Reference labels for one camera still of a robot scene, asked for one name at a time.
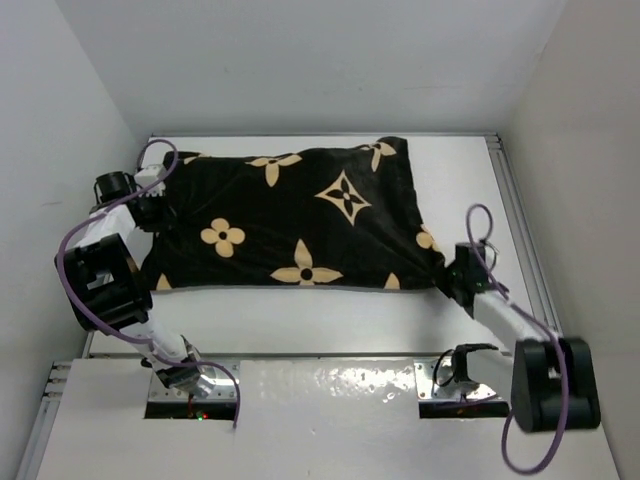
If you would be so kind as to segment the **black floral plush pillowcase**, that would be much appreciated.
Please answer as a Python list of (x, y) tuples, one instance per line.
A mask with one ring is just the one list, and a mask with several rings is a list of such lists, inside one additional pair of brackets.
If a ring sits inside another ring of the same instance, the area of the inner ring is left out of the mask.
[(404, 138), (244, 158), (168, 152), (164, 164), (174, 218), (142, 264), (153, 291), (445, 285)]

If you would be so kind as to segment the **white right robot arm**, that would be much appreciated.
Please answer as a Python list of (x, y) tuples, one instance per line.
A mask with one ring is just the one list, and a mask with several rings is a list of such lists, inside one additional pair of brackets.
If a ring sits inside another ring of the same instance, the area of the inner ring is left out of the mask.
[(547, 333), (506, 300), (489, 282), (481, 265), (483, 245), (455, 246), (447, 268), (450, 297), (501, 343), (466, 343), (451, 355), (447, 384), (489, 386), (511, 405), (515, 421), (526, 433), (551, 432), (567, 409), (565, 428), (592, 430), (601, 411), (589, 345), (578, 337)]

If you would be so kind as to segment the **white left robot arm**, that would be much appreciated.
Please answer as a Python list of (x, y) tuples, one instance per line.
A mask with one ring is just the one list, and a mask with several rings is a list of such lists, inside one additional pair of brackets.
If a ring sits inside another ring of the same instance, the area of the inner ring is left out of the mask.
[(156, 232), (169, 212), (159, 197), (164, 185), (153, 184), (163, 172), (152, 166), (136, 175), (97, 177), (96, 205), (63, 240), (54, 265), (64, 269), (65, 292), (78, 298), (71, 305), (85, 331), (104, 330), (87, 316), (92, 313), (143, 356), (165, 388), (204, 399), (215, 388), (215, 372), (192, 344), (152, 316), (150, 290), (126, 244), (136, 228)]

